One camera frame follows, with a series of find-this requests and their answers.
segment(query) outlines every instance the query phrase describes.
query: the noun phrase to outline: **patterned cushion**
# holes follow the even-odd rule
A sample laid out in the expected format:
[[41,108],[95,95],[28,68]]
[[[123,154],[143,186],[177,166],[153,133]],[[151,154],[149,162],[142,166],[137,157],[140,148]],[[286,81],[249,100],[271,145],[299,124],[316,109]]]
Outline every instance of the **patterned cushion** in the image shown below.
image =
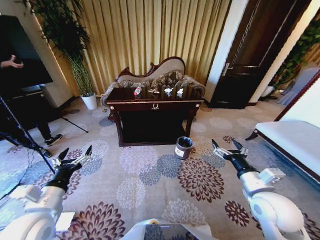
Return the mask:
[[149,88],[151,85],[152,79],[143,79],[141,81],[134,80],[122,80],[119,84],[122,88]]
[[183,78],[183,75],[179,70],[166,72],[153,80],[151,88],[158,90],[160,90],[162,86],[165,88],[173,88]]
[[181,81],[177,83],[179,85],[179,88],[184,88],[184,87],[192,87],[196,91],[199,91],[201,96],[203,97],[206,93],[206,87],[202,85],[201,83],[197,82],[194,80],[192,77],[188,75],[183,75],[183,78]]

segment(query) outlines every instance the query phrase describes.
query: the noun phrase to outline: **table drawer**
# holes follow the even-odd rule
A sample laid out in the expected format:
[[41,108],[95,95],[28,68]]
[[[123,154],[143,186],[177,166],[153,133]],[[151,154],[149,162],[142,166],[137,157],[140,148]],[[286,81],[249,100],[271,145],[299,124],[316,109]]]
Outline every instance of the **table drawer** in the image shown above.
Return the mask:
[[188,102],[139,102],[139,103],[109,103],[108,106],[116,111],[165,111],[175,109],[198,108],[202,103],[199,101]]

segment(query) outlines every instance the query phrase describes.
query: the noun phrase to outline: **tv screen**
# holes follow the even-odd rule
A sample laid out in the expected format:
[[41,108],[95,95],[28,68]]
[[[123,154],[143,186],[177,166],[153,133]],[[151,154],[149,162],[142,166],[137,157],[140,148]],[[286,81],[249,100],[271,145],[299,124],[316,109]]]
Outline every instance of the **tv screen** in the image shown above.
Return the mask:
[[15,55],[23,68],[1,69],[1,84],[8,90],[51,83],[52,79],[15,16],[0,15],[0,61]]

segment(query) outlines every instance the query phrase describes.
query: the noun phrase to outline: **door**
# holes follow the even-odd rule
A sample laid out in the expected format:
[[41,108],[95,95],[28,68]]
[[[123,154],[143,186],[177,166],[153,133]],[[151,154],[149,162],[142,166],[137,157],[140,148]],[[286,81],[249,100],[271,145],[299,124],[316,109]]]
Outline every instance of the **door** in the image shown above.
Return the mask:
[[248,1],[210,107],[247,106],[310,1]]

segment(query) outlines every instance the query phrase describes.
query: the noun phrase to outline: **white flower pot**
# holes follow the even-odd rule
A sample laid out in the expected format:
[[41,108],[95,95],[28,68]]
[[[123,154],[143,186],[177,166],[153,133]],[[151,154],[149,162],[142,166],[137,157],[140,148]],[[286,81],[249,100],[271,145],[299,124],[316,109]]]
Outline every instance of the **white flower pot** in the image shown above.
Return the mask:
[[82,96],[82,100],[84,101],[86,107],[89,110],[96,109],[97,108],[97,100],[96,100],[96,95],[92,96]]
[[273,86],[267,86],[263,93],[261,94],[261,97],[265,97],[269,95],[273,91],[274,87]]

